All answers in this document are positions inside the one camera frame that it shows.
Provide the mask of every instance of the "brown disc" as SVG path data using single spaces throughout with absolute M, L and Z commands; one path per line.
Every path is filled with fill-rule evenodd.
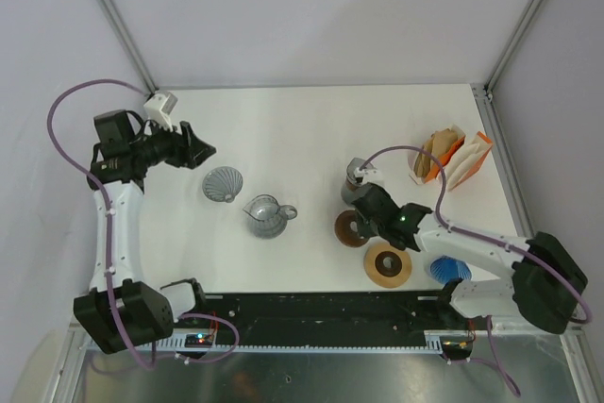
M 348 247 L 361 247 L 366 245 L 368 238 L 361 238 L 352 225 L 357 223 L 357 213 L 347 210 L 340 213 L 334 224 L 334 230 L 340 243 Z
M 371 246 L 365 254 L 364 266 L 367 276 L 384 288 L 400 287 L 409 279 L 413 269 L 409 253 L 388 243 Z

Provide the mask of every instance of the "shell-shaped glass dish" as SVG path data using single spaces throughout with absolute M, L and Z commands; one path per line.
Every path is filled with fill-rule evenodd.
M 242 174 L 232 167 L 211 170 L 201 183 L 201 190 L 212 202 L 231 203 L 243 187 Z

